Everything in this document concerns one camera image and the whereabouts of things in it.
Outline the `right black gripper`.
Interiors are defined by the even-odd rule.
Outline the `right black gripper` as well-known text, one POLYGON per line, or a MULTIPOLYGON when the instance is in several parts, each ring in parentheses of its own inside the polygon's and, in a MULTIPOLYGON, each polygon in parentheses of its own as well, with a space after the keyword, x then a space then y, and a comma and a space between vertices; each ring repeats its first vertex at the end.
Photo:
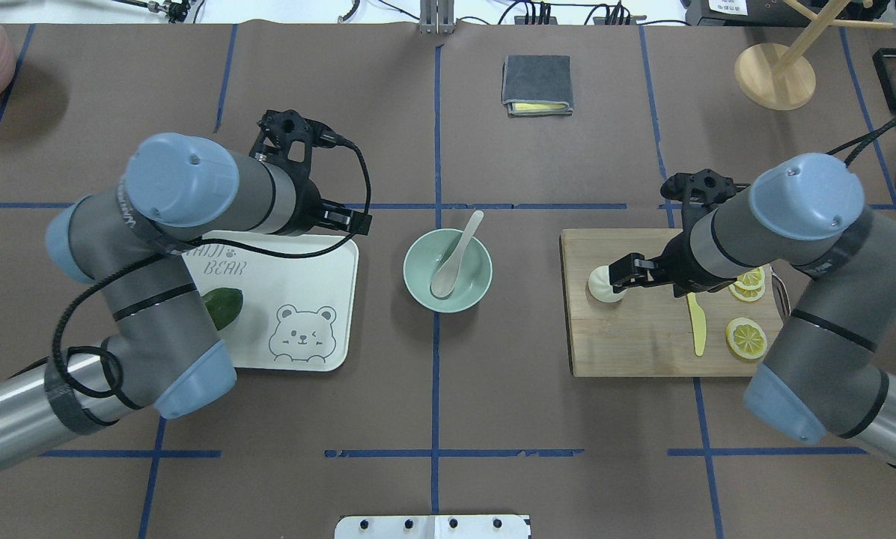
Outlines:
POLYGON ((648 287, 652 283, 650 274, 656 282, 671 284, 674 296, 707 290, 707 270, 692 252, 689 232, 674 236, 663 252, 650 260, 641 253, 630 253, 609 265, 613 293, 622 293, 631 287, 648 287))

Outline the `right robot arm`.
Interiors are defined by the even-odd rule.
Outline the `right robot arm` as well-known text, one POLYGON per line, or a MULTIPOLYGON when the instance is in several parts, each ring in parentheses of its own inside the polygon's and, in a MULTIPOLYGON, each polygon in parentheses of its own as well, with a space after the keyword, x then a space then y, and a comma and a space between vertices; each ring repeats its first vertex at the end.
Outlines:
POLYGON ((805 444, 831 434, 896 469, 896 376, 873 365, 896 320, 896 221, 865 203, 844 162, 805 153, 748 185, 705 168, 660 188, 683 230, 660 255, 609 266, 613 290, 718 291, 776 261, 810 282, 755 371, 746 409, 805 444))

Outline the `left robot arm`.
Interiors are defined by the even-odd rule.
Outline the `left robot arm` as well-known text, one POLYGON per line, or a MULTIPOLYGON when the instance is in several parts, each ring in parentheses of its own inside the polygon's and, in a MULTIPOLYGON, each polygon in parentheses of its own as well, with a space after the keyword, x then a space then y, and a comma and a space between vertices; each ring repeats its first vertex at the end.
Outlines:
POLYGON ((62 313, 46 358, 0 383, 0 471, 152 406, 164 418, 225 395, 237 375, 182 255, 205 234, 361 234, 367 215, 322 201, 315 147, 354 143, 328 127, 260 132, 249 156, 160 133, 115 188, 55 217, 51 260, 88 284, 62 313))

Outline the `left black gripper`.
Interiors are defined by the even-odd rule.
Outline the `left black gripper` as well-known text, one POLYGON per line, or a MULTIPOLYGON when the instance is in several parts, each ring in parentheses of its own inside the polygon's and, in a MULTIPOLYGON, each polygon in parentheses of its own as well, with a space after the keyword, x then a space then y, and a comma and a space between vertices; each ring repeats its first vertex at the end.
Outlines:
POLYGON ((369 234, 372 215, 334 201, 324 201, 310 180, 295 180, 282 168, 275 174, 275 234, 299 236, 313 228, 345 234, 369 234))

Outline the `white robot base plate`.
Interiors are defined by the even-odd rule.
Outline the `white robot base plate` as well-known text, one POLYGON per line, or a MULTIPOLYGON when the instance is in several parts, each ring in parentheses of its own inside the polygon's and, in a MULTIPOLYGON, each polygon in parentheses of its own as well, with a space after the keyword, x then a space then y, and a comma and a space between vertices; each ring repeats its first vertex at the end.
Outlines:
POLYGON ((531 538, 530 517, 517 514, 348 516, 335 538, 531 538))

